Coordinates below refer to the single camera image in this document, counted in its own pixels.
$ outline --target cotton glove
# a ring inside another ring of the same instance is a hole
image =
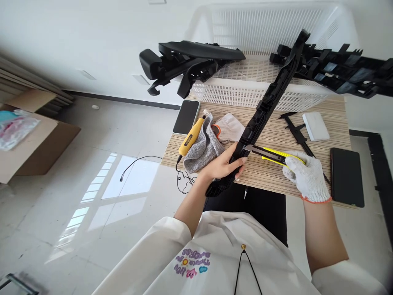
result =
[[[284,176],[296,184],[296,187],[302,193],[302,199],[310,203],[331,201],[332,197],[323,178],[321,161],[298,151],[287,151],[285,153],[294,155],[306,163],[304,165],[294,157],[286,157],[285,163],[288,167],[284,166],[282,169]]]
[[[244,126],[231,113],[226,114],[214,125],[219,128],[217,138],[220,142],[239,141],[244,132]]]

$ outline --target black necklace cord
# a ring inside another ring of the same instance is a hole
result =
[[[253,270],[253,274],[254,274],[255,280],[257,281],[257,285],[258,285],[259,292],[260,292],[261,295],[262,295],[261,287],[259,287],[259,282],[258,282],[257,276],[256,276],[256,274],[255,274],[253,265],[251,264],[250,258],[249,258],[248,254],[247,254],[247,252],[246,252],[246,245],[242,244],[242,249],[243,249],[243,251],[242,251],[242,253],[240,254],[239,267],[237,268],[236,285],[235,285],[235,295],[236,295],[236,289],[237,289],[237,281],[238,281],[238,279],[239,279],[240,262],[242,261],[242,255],[243,255],[243,253],[245,253],[246,256],[247,256],[247,259],[248,259],[248,261],[249,261],[249,263],[250,263],[251,269]]]

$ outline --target white shirt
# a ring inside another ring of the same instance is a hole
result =
[[[315,271],[310,282],[290,250],[252,216],[209,211],[202,214],[193,239],[185,223],[170,217],[158,221],[93,295],[233,294],[242,244],[264,295],[387,294],[349,261]],[[245,254],[236,294],[260,294]]]

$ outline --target printed graphic on shirt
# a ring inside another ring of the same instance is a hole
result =
[[[210,258],[210,252],[202,252],[193,251],[192,249],[183,249],[181,253],[182,256],[178,255],[176,260],[180,263],[176,264],[174,270],[176,274],[185,276],[187,278],[192,279],[198,274],[197,267],[191,268],[192,266],[204,265],[199,267],[199,273],[207,272],[208,267],[210,265],[210,261],[207,258]]]

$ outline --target sleeve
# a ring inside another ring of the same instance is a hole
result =
[[[322,295],[388,295],[380,282],[348,260],[316,270],[312,283]]]
[[[164,217],[123,257],[93,295],[143,294],[190,240],[185,223]]]

